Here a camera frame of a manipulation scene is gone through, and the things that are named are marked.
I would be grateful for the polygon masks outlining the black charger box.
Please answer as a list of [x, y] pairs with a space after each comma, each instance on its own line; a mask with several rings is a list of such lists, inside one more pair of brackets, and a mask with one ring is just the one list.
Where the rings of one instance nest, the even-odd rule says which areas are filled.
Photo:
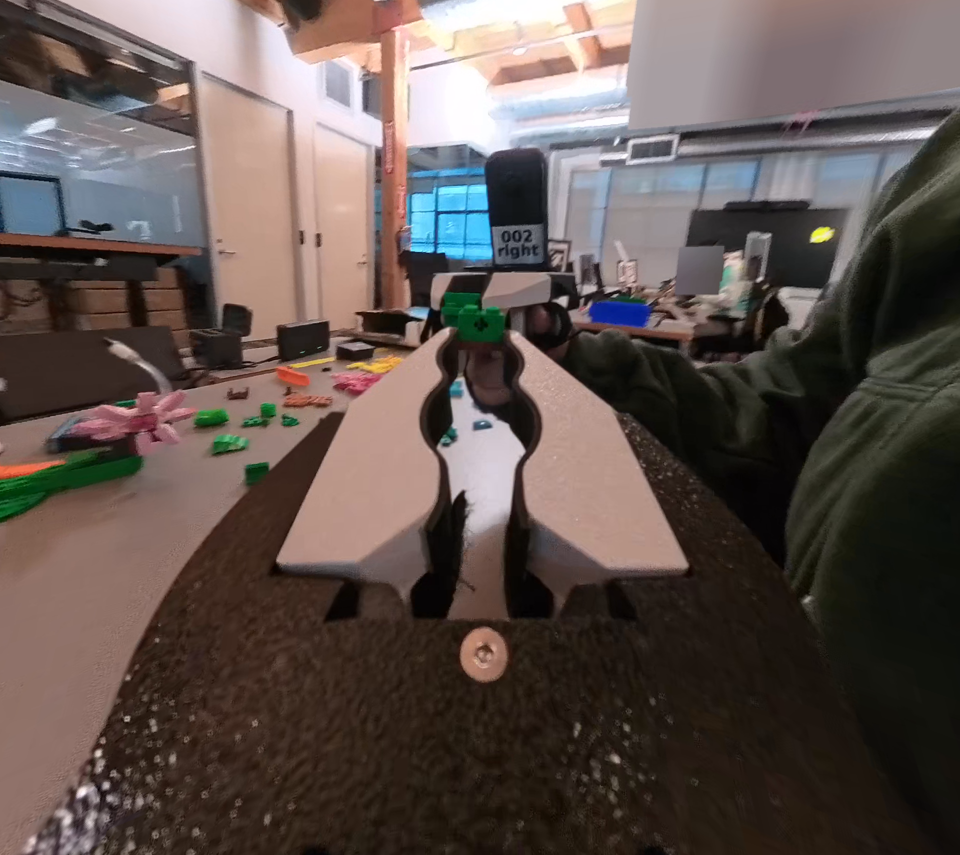
[[275, 327], [278, 360], [292, 363], [308, 356], [321, 355], [330, 348], [330, 321], [307, 320]]

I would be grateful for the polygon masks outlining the wooden post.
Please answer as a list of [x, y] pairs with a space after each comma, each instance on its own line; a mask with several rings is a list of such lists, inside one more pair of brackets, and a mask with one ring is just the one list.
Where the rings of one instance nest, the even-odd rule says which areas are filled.
[[409, 121], [409, 40], [401, 4], [385, 1], [377, 9], [380, 29], [381, 145], [381, 296], [385, 309], [405, 306], [405, 276], [397, 232], [407, 216], [407, 127]]

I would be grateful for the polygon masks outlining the person's torso in green jacket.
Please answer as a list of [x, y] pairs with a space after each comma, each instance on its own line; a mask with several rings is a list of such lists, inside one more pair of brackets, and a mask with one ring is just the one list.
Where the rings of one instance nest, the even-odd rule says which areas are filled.
[[873, 757], [958, 853], [958, 112], [887, 183], [815, 334], [846, 396], [811, 447], [787, 572]]

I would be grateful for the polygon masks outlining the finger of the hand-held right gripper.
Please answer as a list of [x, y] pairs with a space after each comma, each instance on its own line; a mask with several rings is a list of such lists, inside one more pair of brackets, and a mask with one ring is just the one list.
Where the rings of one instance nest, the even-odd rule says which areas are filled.
[[485, 287], [485, 309], [511, 312], [546, 305], [552, 300], [550, 273], [490, 273]]
[[432, 278], [432, 307], [442, 308], [447, 295], [475, 296], [482, 303], [491, 273], [436, 273]]

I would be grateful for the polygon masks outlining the cream door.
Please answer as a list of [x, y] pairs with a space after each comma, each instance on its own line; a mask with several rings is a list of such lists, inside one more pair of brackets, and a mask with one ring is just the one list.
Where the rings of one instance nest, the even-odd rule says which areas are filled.
[[352, 330], [374, 293], [374, 152], [317, 125], [314, 134], [318, 285], [332, 331]]
[[291, 114], [206, 73], [198, 81], [217, 297], [249, 309], [250, 337], [264, 341], [298, 316]]

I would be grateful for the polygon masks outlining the stack of cardboard boxes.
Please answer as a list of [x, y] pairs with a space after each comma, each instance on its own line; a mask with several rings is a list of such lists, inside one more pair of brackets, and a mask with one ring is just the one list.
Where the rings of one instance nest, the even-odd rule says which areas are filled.
[[164, 266], [148, 282], [71, 281], [65, 284], [70, 326], [80, 331], [166, 327], [186, 332], [186, 297], [178, 270]]

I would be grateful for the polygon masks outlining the group of green lego pieces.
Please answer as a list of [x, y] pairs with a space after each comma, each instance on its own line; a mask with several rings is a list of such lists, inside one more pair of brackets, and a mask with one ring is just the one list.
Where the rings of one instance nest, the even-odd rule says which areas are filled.
[[[227, 431], [231, 425], [231, 415], [223, 407], [201, 408], [193, 416], [193, 426], [196, 430], [211, 435], [208, 449], [212, 457], [227, 455], [241, 455], [249, 452], [251, 439], [244, 433]], [[281, 426], [284, 429], [298, 427], [301, 421], [292, 414], [282, 412], [274, 404], [264, 403], [259, 406], [254, 415], [243, 417], [239, 422], [240, 429], [266, 429]], [[250, 461], [243, 469], [243, 483], [246, 488], [265, 479], [272, 471], [269, 461]]]

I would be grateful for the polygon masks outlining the white wall vent grille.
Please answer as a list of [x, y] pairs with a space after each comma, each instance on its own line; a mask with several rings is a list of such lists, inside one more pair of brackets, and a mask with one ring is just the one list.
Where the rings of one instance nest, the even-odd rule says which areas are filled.
[[627, 141], [624, 164], [642, 166], [672, 162], [678, 156], [680, 143], [681, 134], [678, 132], [631, 138]]
[[354, 113], [356, 83], [356, 69], [352, 63], [343, 59], [330, 59], [322, 63], [319, 92], [325, 101]]

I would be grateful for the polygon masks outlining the pink lego flower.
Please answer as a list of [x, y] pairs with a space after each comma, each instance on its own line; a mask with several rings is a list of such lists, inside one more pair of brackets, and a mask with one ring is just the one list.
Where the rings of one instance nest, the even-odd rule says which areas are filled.
[[132, 406], [98, 405], [74, 433], [91, 441], [128, 441], [132, 451], [145, 457], [162, 446], [177, 445], [180, 436], [176, 426], [197, 414], [185, 406], [186, 393], [141, 392]]

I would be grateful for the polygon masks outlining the green and brown lego assembly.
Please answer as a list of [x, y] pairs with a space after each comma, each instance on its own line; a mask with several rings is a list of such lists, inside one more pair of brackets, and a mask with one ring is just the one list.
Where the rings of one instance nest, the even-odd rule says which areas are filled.
[[480, 293], [450, 292], [440, 303], [443, 327], [453, 329], [460, 342], [468, 345], [499, 345], [507, 327], [507, 316], [498, 307], [484, 307]]

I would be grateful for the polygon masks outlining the black wall screen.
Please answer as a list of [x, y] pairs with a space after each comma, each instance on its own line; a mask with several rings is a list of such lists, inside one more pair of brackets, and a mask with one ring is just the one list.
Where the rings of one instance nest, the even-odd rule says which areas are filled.
[[711, 242], [743, 260], [759, 257], [761, 278], [786, 288], [822, 289], [834, 271], [849, 220], [848, 208], [821, 208], [807, 200], [731, 201], [690, 213], [686, 244]]

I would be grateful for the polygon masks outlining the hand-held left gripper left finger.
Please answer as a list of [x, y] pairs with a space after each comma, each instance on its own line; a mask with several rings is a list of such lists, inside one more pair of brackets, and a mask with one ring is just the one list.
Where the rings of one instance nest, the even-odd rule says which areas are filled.
[[454, 331], [441, 329], [351, 402], [275, 559], [286, 575], [454, 584], [454, 499], [440, 439], [452, 422]]

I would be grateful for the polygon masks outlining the black office chair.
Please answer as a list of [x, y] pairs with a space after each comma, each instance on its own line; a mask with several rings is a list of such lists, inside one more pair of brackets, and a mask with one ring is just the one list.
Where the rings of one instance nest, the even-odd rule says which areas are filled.
[[434, 276], [449, 271], [445, 253], [408, 251], [404, 254], [404, 270], [409, 285], [411, 307], [428, 308]]

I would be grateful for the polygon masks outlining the black rectangular case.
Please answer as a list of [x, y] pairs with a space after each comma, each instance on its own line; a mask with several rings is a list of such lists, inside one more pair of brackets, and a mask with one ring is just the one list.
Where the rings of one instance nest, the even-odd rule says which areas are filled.
[[4, 334], [2, 424], [127, 401], [154, 391], [150, 374], [115, 357], [107, 340], [135, 350], [173, 386], [186, 381], [184, 361], [165, 326]]

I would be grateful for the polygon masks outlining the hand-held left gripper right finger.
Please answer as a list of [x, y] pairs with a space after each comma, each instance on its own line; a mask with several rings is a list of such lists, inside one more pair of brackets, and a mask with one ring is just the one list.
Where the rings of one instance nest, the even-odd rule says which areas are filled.
[[509, 332], [509, 609], [562, 609], [584, 586], [684, 577], [690, 563], [606, 402]]

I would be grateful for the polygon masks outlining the dark monitor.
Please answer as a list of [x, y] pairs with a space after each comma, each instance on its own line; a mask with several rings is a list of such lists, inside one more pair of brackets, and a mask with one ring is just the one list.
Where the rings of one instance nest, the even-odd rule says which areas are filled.
[[66, 229], [66, 208], [59, 178], [1, 173], [3, 234], [57, 236]]

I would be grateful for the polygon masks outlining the person's right hand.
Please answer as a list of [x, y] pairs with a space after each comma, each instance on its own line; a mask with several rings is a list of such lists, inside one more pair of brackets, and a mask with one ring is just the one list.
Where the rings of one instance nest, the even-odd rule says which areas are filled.
[[[524, 313], [524, 337], [534, 345], [551, 337], [555, 319], [546, 305], [531, 307]], [[506, 420], [511, 405], [511, 389], [506, 381], [505, 345], [476, 343], [465, 350], [463, 381], [475, 407], [485, 416]]]

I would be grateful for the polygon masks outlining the blue plastic bin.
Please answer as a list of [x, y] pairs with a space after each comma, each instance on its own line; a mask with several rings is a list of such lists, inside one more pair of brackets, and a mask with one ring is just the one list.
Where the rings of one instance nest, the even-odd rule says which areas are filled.
[[652, 308], [640, 299], [609, 298], [592, 302], [587, 313], [590, 322], [595, 324], [640, 329], [648, 325]]

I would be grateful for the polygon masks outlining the black open charging case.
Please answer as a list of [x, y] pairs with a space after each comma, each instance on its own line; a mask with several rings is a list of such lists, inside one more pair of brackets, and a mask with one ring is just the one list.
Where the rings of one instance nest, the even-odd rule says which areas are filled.
[[246, 306], [224, 304], [219, 328], [190, 330], [188, 341], [195, 365], [207, 371], [243, 369], [243, 341], [251, 334], [253, 319]]

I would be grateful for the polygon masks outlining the wooden top desk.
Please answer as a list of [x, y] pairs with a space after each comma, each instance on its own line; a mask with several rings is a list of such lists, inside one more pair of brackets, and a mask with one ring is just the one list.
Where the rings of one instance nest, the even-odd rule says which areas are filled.
[[2, 325], [41, 305], [51, 332], [80, 331], [69, 324], [66, 283], [148, 282], [160, 268], [177, 268], [205, 254], [198, 246], [125, 241], [92, 232], [56, 236], [2, 234]]

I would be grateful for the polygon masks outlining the person's right forearm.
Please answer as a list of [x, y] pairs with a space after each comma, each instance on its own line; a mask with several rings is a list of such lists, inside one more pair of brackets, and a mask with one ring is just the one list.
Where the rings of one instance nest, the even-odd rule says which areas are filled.
[[737, 362], [697, 366], [624, 333], [577, 333], [562, 366], [633, 418], [729, 506], [789, 502], [810, 447], [797, 333], [779, 329]]

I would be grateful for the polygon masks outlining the green lego leaf base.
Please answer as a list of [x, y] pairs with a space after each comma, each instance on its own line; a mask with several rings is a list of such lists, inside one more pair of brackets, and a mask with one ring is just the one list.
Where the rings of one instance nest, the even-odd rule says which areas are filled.
[[131, 477], [144, 461], [139, 455], [107, 457], [106, 451], [89, 450], [74, 453], [61, 467], [1, 481], [1, 522], [18, 518], [57, 494]]

